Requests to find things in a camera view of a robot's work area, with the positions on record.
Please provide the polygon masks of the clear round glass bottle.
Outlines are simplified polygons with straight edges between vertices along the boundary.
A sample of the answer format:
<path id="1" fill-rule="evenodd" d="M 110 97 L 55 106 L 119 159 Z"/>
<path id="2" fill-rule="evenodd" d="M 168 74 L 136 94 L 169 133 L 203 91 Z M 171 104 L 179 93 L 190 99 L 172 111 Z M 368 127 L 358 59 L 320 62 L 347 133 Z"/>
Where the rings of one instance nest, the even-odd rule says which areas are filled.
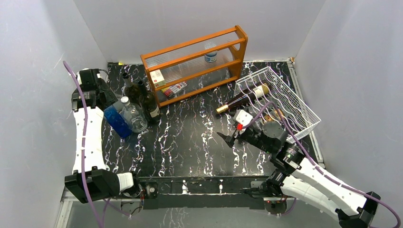
<path id="1" fill-rule="evenodd" d="M 148 122 L 141 107 L 135 103 L 131 103 L 127 96 L 121 97 L 120 101 L 123 104 L 120 115 L 131 128 L 132 132 L 143 132 L 147 128 Z"/>

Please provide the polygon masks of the dark green wine bottle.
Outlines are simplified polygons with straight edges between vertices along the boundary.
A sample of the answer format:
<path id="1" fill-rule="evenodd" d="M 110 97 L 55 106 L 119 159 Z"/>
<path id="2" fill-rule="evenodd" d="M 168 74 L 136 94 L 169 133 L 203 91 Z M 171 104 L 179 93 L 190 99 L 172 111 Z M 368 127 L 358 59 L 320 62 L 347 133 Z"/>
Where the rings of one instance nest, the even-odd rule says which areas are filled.
<path id="1" fill-rule="evenodd" d="M 147 120 L 151 123 L 156 123 L 160 121 L 161 119 L 160 109 L 159 105 L 156 102 L 154 93 L 146 88 L 146 85 L 143 80 L 138 80 L 137 85 L 141 92 L 140 102 Z"/>

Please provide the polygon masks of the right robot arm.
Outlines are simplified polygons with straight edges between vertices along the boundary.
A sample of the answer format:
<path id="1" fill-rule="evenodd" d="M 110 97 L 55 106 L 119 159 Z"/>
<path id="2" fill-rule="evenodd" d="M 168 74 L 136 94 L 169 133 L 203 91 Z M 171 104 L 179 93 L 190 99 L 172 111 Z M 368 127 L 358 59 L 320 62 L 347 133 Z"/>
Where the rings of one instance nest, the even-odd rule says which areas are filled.
<path id="1" fill-rule="evenodd" d="M 367 196 L 343 187 L 342 181 L 311 163 L 296 144 L 286 141 L 288 133 L 277 122 L 267 122 L 262 130 L 237 128 L 232 136 L 218 134 L 228 146 L 241 140 L 270 154 L 275 171 L 266 181 L 253 181 L 243 192 L 254 198 L 296 197 L 327 213 L 343 228 L 368 228 L 376 214 L 380 196 Z"/>

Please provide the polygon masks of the blue square glass bottle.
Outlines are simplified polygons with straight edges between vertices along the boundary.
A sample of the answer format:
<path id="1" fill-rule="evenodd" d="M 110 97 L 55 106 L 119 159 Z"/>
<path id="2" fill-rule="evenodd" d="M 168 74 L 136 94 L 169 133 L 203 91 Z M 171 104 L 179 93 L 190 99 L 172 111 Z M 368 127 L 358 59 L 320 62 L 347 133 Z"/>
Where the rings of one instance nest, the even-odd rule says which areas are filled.
<path id="1" fill-rule="evenodd" d="M 132 134 L 132 130 L 120 114 L 120 111 L 123 110 L 123 107 L 124 105 L 121 101 L 116 101 L 115 103 L 107 107 L 103 112 L 104 118 L 114 129 L 114 131 L 121 138 L 126 138 Z"/>

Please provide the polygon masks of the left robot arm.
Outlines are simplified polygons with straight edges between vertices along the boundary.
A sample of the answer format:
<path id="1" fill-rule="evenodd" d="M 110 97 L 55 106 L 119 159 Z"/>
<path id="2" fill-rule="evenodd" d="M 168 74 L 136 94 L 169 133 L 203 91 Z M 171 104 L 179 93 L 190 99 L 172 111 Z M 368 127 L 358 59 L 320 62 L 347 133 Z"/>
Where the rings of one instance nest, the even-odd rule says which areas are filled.
<path id="1" fill-rule="evenodd" d="M 106 120 L 122 137 L 132 131 L 120 115 L 122 103 L 101 77 L 99 69 L 77 73 L 80 90 L 72 93 L 72 111 L 77 128 L 77 150 L 72 174 L 65 176 L 65 187 L 81 202 L 126 194 L 138 197 L 142 185 L 132 172 L 114 173 L 106 169 L 103 157 L 102 126 Z"/>

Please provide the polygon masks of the brown wine bottle silver cap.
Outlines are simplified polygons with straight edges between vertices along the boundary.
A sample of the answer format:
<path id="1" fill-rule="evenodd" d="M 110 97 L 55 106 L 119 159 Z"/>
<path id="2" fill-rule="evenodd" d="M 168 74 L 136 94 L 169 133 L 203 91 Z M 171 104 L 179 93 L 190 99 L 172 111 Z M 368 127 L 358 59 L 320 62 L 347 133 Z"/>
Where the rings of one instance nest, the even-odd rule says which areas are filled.
<path id="1" fill-rule="evenodd" d="M 140 97 L 140 90 L 137 85 L 135 85 L 131 77 L 126 73 L 122 73 L 122 78 L 124 80 L 124 95 L 129 98 L 131 103 L 135 103 L 140 105 L 139 97 Z"/>

